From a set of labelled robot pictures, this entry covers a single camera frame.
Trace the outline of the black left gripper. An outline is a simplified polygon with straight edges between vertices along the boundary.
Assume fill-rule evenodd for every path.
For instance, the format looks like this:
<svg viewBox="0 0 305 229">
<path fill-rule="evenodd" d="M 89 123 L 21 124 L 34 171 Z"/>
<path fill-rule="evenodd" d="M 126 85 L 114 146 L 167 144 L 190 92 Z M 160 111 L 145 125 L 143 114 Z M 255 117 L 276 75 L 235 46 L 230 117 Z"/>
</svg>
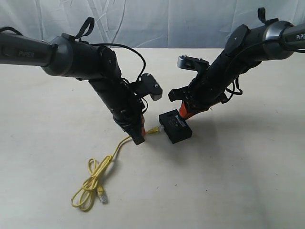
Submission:
<svg viewBox="0 0 305 229">
<path fill-rule="evenodd" d="M 145 141 L 143 104 L 120 79 L 92 79 L 89 84 L 111 112 L 114 121 L 132 138 L 136 145 Z"/>
</svg>

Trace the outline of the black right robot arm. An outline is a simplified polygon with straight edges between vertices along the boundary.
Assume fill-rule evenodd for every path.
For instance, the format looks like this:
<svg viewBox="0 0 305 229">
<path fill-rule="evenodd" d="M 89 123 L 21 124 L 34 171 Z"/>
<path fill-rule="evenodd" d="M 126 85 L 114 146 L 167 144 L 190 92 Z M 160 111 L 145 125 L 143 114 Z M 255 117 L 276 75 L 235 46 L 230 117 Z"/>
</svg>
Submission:
<svg viewBox="0 0 305 229">
<path fill-rule="evenodd" d="M 181 100 L 179 114 L 189 119 L 216 104 L 227 103 L 234 95 L 242 95 L 239 76 L 261 62 L 283 60 L 304 51 L 304 24 L 269 20 L 254 29 L 243 24 L 231 34 L 213 63 L 187 55 L 178 58 L 179 68 L 196 71 L 197 75 L 187 86 L 172 89 L 169 99 Z"/>
</svg>

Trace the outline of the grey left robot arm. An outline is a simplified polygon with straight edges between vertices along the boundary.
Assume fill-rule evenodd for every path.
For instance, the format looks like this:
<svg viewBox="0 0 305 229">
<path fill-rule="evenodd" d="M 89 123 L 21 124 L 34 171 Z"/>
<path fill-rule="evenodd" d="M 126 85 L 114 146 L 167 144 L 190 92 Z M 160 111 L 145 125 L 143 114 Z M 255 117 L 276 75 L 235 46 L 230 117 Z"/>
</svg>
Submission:
<svg viewBox="0 0 305 229">
<path fill-rule="evenodd" d="M 108 43 L 77 41 L 65 33 L 51 42 L 44 42 L 2 31 L 0 62 L 40 66 L 51 76 L 88 81 L 112 113 L 114 121 L 139 145 L 144 142 L 144 105 L 122 78 L 116 53 L 109 46 Z"/>
</svg>

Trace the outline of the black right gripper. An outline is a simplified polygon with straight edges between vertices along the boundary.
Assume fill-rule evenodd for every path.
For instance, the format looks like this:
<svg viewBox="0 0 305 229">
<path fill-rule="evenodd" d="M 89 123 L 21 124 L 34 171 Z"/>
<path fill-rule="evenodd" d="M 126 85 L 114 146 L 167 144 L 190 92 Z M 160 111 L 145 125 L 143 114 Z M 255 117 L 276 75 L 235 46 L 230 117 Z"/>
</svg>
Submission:
<svg viewBox="0 0 305 229">
<path fill-rule="evenodd" d="M 241 74 L 239 59 L 220 54 L 209 65 L 206 71 L 197 73 L 187 87 L 172 89 L 168 93 L 171 102 L 182 101 L 179 115 L 184 120 L 241 94 L 238 82 Z"/>
</svg>

